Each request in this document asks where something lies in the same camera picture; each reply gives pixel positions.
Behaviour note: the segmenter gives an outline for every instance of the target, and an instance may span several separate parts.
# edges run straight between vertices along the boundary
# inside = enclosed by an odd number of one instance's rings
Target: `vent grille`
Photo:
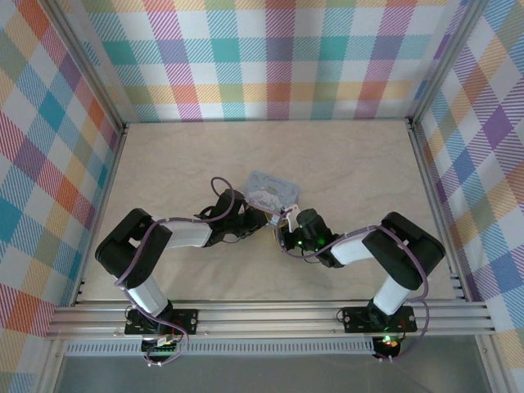
[[[70,341],[66,356],[129,356],[140,354],[140,340],[122,342]],[[190,341],[186,355],[328,355],[370,354],[368,337],[333,339],[213,340]]]

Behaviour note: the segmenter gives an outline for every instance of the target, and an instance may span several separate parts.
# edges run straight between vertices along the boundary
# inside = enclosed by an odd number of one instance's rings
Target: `gray floor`
[[[491,391],[473,337],[428,337],[398,365],[351,355],[188,355],[149,368],[139,357],[70,357],[56,393]]]

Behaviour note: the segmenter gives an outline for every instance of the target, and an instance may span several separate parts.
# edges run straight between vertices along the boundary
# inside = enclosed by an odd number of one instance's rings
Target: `metal corner post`
[[[61,7],[56,4],[56,0],[38,0],[47,13],[47,17],[52,22],[57,33],[67,47],[71,57],[79,67],[80,72],[87,80],[89,87],[92,89],[95,97],[100,102],[102,108],[110,117],[113,125],[121,132],[124,132],[125,123],[120,118],[115,103],[106,91],[104,83],[98,77],[92,62],[89,60],[87,53],[84,51],[83,44],[76,37],[75,32],[67,21],[66,15]]]
[[[446,76],[466,45],[471,32],[477,25],[482,12],[484,12],[489,2],[490,0],[470,0],[468,9],[465,11],[457,31],[449,41],[448,47],[445,49],[445,53],[440,59],[435,74],[429,81],[420,102],[415,108],[413,114],[413,122],[415,124],[420,124],[423,116],[433,103],[433,100],[444,83]]]

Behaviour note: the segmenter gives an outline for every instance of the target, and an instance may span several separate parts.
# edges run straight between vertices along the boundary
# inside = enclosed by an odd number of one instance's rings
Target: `wire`
[[[304,250],[300,250],[300,253],[302,254],[302,256],[305,256],[306,258],[309,256],[309,255],[304,255]],[[308,264],[319,264],[319,263],[320,263],[319,260],[307,260],[306,258],[304,258],[304,260],[305,260]]]
[[[289,214],[291,213],[291,209],[290,210],[286,210],[284,211],[279,219],[278,219],[278,222],[277,222],[277,228],[280,228],[280,224],[281,222],[284,220],[284,218]],[[414,303],[416,301],[420,301],[422,302],[422,304],[424,305],[425,309],[426,309],[426,322],[424,324],[424,327],[422,328],[421,332],[420,332],[420,335],[417,337],[417,340],[413,343],[412,346],[410,346],[406,351],[404,351],[403,353],[399,354],[398,356],[396,356],[396,358],[404,358],[405,356],[407,356],[408,354],[410,354],[414,348],[416,348],[417,346],[420,345],[422,339],[424,338],[424,336],[426,335],[426,332],[427,332],[427,328],[429,326],[429,320],[430,320],[430,312],[429,312],[429,307],[427,306],[427,303],[424,301],[424,299],[426,299],[427,297],[427,294],[429,293],[429,282],[427,281],[427,275],[426,275],[426,272],[424,271],[424,268],[422,267],[422,265],[420,264],[420,262],[418,261],[417,257],[414,255],[414,253],[404,244],[404,242],[402,242],[398,236],[396,236],[392,231],[390,231],[389,229],[387,228],[384,228],[380,225],[369,225],[365,228],[361,228],[361,229],[357,229],[356,231],[353,231],[351,233],[346,233],[344,236],[342,237],[339,237],[338,239],[336,239],[334,242],[331,242],[330,244],[328,244],[327,246],[325,246],[324,248],[316,251],[315,253],[313,254],[310,254],[310,255],[307,255],[307,257],[310,257],[310,256],[317,256],[323,252],[325,252],[326,250],[332,248],[333,246],[335,246],[336,244],[338,243],[341,243],[341,242],[345,242],[349,239],[351,239],[352,237],[356,237],[358,235],[361,235],[363,233],[367,233],[367,232],[371,232],[373,230],[380,230],[382,232],[384,232],[386,235],[388,235],[389,237],[391,237],[398,245],[399,247],[408,255],[408,257],[411,259],[411,261],[413,262],[413,264],[415,265],[415,268],[417,268],[417,271],[418,271],[418,274],[420,274],[420,277],[422,279],[422,283],[423,283],[423,286],[424,286],[424,289],[422,291],[422,294],[420,296],[415,296],[411,299],[407,299],[406,301],[408,302],[411,302],[411,303]],[[304,256],[301,256],[301,255],[293,255],[291,252],[289,252],[288,250],[286,250],[286,248],[283,246],[282,244],[282,236],[281,236],[281,233],[279,230],[276,231],[277,233],[277,244],[280,246],[280,249],[282,250],[283,253],[289,255],[290,257],[292,258],[297,258],[299,260],[304,260],[305,257]]]
[[[216,188],[215,188],[215,180],[221,180],[222,182],[226,183],[226,185],[228,186],[229,190],[231,190],[231,193],[234,194],[234,189],[233,189],[233,186],[231,185],[231,183],[226,180],[225,178],[221,178],[219,176],[215,176],[211,179],[211,189],[213,190],[213,192],[219,196],[218,192],[216,191]],[[165,321],[163,319],[159,319],[157,317],[154,317],[153,315],[149,314],[146,310],[144,310],[142,307],[140,307],[133,299],[133,297],[131,297],[131,295],[128,293],[127,289],[124,288],[124,286],[122,285],[122,282],[124,282],[124,280],[131,274],[131,272],[133,271],[134,267],[136,266],[137,262],[138,262],[138,259],[140,257],[140,255],[142,254],[142,250],[147,242],[147,239],[149,238],[149,235],[151,234],[151,232],[153,231],[153,229],[157,226],[157,225],[160,225],[160,224],[163,224],[163,223],[167,223],[169,221],[182,221],[182,222],[189,222],[189,223],[194,223],[194,222],[197,222],[197,223],[204,223],[204,224],[207,224],[207,223],[212,223],[214,221],[218,221],[220,219],[223,219],[225,216],[227,216],[229,214],[229,212],[231,211],[231,209],[233,208],[233,205],[235,203],[235,199],[232,197],[231,198],[231,203],[229,204],[229,207],[226,209],[226,211],[224,211],[221,215],[218,215],[217,217],[214,217],[213,219],[187,219],[187,218],[183,218],[183,217],[172,217],[172,218],[169,218],[169,219],[158,219],[157,221],[155,221],[146,231],[146,233],[144,234],[143,238],[142,238],[142,241],[140,242],[140,246],[138,246],[138,249],[137,251],[135,252],[135,255],[133,257],[133,260],[131,260],[131,263],[129,264],[129,267],[124,271],[124,273],[116,280],[115,282],[115,286],[116,287],[119,287],[120,289],[122,289],[124,291],[124,294],[125,296],[129,299],[129,301],[131,302],[131,304],[146,318],[148,318],[149,320],[151,321],[154,321],[154,322],[157,322],[157,323],[160,323],[160,324],[163,324],[165,326],[168,326],[170,328],[173,328],[173,329],[176,329],[178,330],[179,332],[181,332],[183,334],[183,338],[185,339],[184,342],[185,342],[185,345],[178,351],[177,354],[173,355],[173,356],[170,356],[167,360],[163,361],[163,362],[153,362],[150,357],[149,357],[149,353],[147,353],[147,357],[146,357],[146,361],[149,365],[156,365],[156,366],[162,366],[164,364],[168,364],[168,363],[171,363],[172,361],[174,361],[175,359],[177,359],[186,349],[187,347],[189,346],[189,335],[187,334],[187,332],[183,329],[183,327],[179,326],[179,325],[176,325],[174,323],[171,323],[171,322],[168,322],[168,321]]]
[[[187,334],[186,330],[183,327],[179,326],[179,325],[175,325],[174,323],[165,321],[163,319],[154,317],[153,315],[149,314],[145,309],[140,307],[137,304],[137,302],[134,301],[133,297],[131,297],[131,295],[129,294],[127,289],[124,288],[123,292],[124,292],[125,297],[128,298],[128,300],[131,302],[133,307],[135,309],[137,309],[140,312],[140,314],[142,314],[144,317],[146,317],[147,319],[149,319],[149,320],[151,320],[153,322],[161,323],[162,325],[165,325],[165,326],[168,326],[170,328],[178,330],[179,332],[181,332],[183,334],[183,338],[185,339],[184,340],[184,346],[176,354],[170,356],[168,359],[164,360],[163,362],[155,362],[155,361],[151,360],[150,357],[149,357],[149,354],[151,352],[150,351],[147,352],[147,356],[146,356],[147,363],[150,364],[150,365],[153,365],[153,366],[164,366],[166,364],[169,364],[169,363],[173,362],[178,357],[180,357],[180,355],[189,347],[189,335]]]
[[[291,209],[284,211],[280,215],[280,218],[278,219],[278,222],[277,222],[277,228],[280,228],[280,225],[281,225],[282,221],[284,220],[284,218],[289,213],[291,213]],[[396,236],[392,231],[390,231],[387,228],[384,228],[384,227],[382,227],[380,225],[369,225],[367,227],[364,227],[364,228],[361,228],[361,229],[357,229],[356,231],[344,234],[343,236],[339,237],[335,241],[333,241],[333,242],[329,243],[328,245],[326,245],[324,248],[321,248],[320,250],[314,252],[313,254],[309,254],[307,256],[293,255],[291,252],[286,250],[286,247],[284,247],[284,245],[282,243],[281,231],[277,230],[276,233],[277,233],[277,244],[280,246],[280,249],[282,250],[282,252],[284,254],[289,255],[291,258],[296,258],[298,260],[304,260],[306,258],[309,258],[310,256],[318,256],[318,255],[322,254],[323,252],[325,252],[326,250],[329,250],[330,248],[332,248],[333,246],[335,246],[338,243],[345,242],[347,240],[350,240],[352,237],[356,237],[356,236],[361,235],[363,233],[371,232],[373,230],[383,231],[386,235],[391,237],[399,245],[399,247],[408,255],[408,257],[411,259],[411,261],[415,265],[415,268],[417,268],[418,274],[420,274],[420,277],[422,279],[422,283],[424,285],[423,292],[422,292],[422,294],[420,296],[415,296],[412,299],[407,299],[407,301],[415,302],[415,301],[420,301],[420,300],[426,299],[427,294],[429,293],[429,282],[427,281],[427,275],[426,275],[426,272],[424,272],[424,268],[420,265],[420,262],[418,262],[417,257],[404,244],[404,242],[402,242],[399,239],[398,236]]]
[[[242,240],[242,238],[239,237],[239,238],[238,238],[236,241],[234,241],[234,242],[226,242],[225,240],[222,240],[222,243],[235,244],[235,243],[238,243],[238,242],[241,241],[241,240]]]
[[[337,311],[337,315],[335,315],[335,318],[337,319],[338,322],[344,324],[344,321],[342,321],[342,320],[340,319],[340,317],[338,316],[338,314],[340,314],[340,313],[342,312],[342,310],[343,310],[343,309],[339,309],[339,310]]]
[[[213,192],[215,194],[218,195],[217,191],[216,191],[216,188],[215,188],[215,180],[221,180],[223,181],[224,183],[227,184],[228,188],[231,190],[231,193],[233,194],[234,193],[234,189],[233,189],[233,186],[231,185],[231,183],[226,180],[225,178],[220,178],[219,176],[215,176],[211,179],[211,188],[213,189]],[[182,222],[186,222],[186,223],[204,223],[204,224],[207,224],[207,223],[212,223],[214,221],[218,221],[220,219],[223,219],[226,215],[229,214],[229,212],[231,211],[231,209],[233,208],[233,205],[235,203],[235,199],[234,198],[231,198],[231,203],[229,204],[229,207],[226,211],[224,211],[221,215],[218,215],[216,217],[214,217],[213,219],[187,219],[187,218],[184,218],[184,217],[172,217],[172,218],[169,218],[169,219],[158,219],[157,221],[155,221],[146,231],[146,233],[144,234],[141,242],[140,242],[140,246],[138,246],[138,249],[137,251],[135,252],[135,255],[133,257],[133,260],[131,261],[131,263],[129,264],[129,267],[122,273],[122,275],[116,280],[115,282],[115,286],[116,287],[121,287],[122,285],[122,282],[124,282],[124,280],[131,274],[131,272],[133,271],[134,267],[136,266],[137,262],[138,262],[138,258],[140,257],[140,255],[142,254],[142,250],[147,242],[147,239],[149,238],[149,235],[151,234],[151,232],[153,231],[153,229],[157,226],[157,225],[160,225],[160,224],[163,224],[163,223],[168,223],[170,221],[182,221]]]

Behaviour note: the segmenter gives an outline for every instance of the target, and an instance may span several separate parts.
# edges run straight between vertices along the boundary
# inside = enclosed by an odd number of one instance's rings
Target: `aluminum frame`
[[[337,321],[343,307],[363,307],[367,301],[184,301],[174,302],[177,309],[198,309],[198,327],[193,340],[265,339],[265,338],[336,338],[373,337],[376,333],[344,333]],[[431,322],[428,336],[490,335],[493,321],[484,302],[429,300]],[[426,310],[412,304],[418,326],[426,319]],[[47,331],[48,340],[119,340],[124,335],[123,301],[89,301],[75,307],[56,309]],[[408,333],[417,336],[419,333]]]
[[[453,238],[449,232],[449,228],[445,223],[445,215],[442,204],[437,198],[436,186],[431,180],[431,173],[429,171],[429,163],[422,153],[422,146],[418,139],[418,133],[422,132],[420,123],[415,123],[413,120],[406,119],[406,129],[408,130],[409,140],[411,141],[415,159],[418,164],[418,169],[422,176],[422,182],[426,189],[427,199],[433,213],[433,218],[436,223],[437,231],[440,239],[445,245],[447,252],[447,260],[449,269],[452,275],[459,280],[459,282],[467,282],[466,276],[459,263],[459,257]],[[455,293],[457,294],[457,285],[454,284]],[[471,300],[472,293],[468,285],[461,285],[464,300]],[[513,377],[508,373],[508,365],[501,354],[499,339],[496,335],[491,336],[476,336],[477,346],[481,354],[481,360],[484,365],[490,386],[493,391],[497,393],[511,393],[517,392],[517,386]]]

